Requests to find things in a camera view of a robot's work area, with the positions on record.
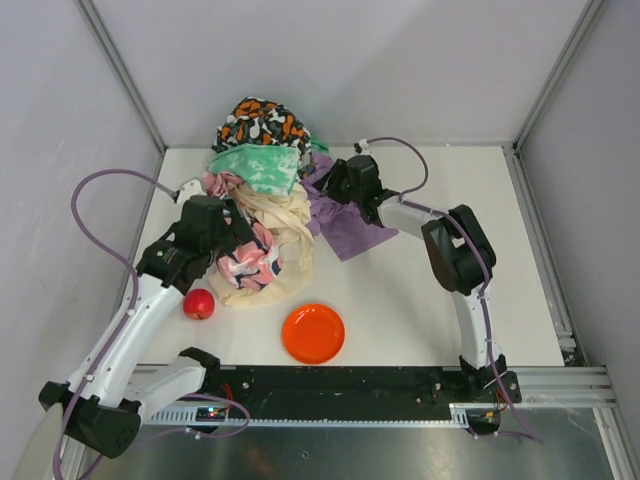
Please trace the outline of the purple buttoned shirt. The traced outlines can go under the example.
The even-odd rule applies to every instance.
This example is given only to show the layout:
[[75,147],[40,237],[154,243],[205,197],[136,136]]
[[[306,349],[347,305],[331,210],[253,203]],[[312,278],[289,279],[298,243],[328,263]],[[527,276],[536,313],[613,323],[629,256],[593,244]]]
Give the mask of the purple buttoned shirt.
[[322,235],[337,257],[345,262],[390,240],[398,231],[366,224],[354,203],[343,205],[322,196],[314,183],[332,166],[330,156],[313,152],[311,163],[302,170],[300,183],[310,201],[311,220],[307,228],[313,236]]

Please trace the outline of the pink navy patterned cloth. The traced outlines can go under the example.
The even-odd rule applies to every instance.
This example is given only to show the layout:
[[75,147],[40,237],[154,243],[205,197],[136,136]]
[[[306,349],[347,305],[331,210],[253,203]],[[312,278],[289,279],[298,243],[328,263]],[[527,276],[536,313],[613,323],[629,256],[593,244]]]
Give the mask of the pink navy patterned cloth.
[[233,197],[243,183],[235,174],[204,173],[201,176],[209,196],[222,200],[228,226],[240,230],[233,235],[230,247],[223,247],[215,257],[216,270],[234,288],[261,291],[281,273],[283,261],[274,235]]

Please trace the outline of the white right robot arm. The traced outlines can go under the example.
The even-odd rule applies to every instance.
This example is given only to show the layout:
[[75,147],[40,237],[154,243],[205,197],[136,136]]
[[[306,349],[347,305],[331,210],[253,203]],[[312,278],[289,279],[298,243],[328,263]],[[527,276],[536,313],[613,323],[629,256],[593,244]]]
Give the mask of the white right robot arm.
[[500,352],[490,318],[489,289],[496,254],[473,210],[428,207],[383,186],[370,155],[339,159],[314,188],[331,200],[354,204],[369,225],[387,227],[424,241],[433,275],[451,294],[461,335],[460,370],[456,373],[462,399],[494,389],[511,406],[521,401],[516,379],[508,380],[506,357]]

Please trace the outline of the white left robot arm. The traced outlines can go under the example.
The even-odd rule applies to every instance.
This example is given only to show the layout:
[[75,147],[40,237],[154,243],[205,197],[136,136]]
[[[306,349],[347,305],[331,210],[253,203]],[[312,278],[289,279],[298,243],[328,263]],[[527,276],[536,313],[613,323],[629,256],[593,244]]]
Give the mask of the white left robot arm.
[[231,199],[195,195],[183,204],[179,220],[144,250],[131,293],[87,359],[66,382],[49,381],[42,388],[43,408],[63,407],[67,436],[114,459],[158,411],[183,397],[219,390],[219,359],[196,347],[182,350],[145,382],[130,377],[159,327],[216,256],[251,235]]

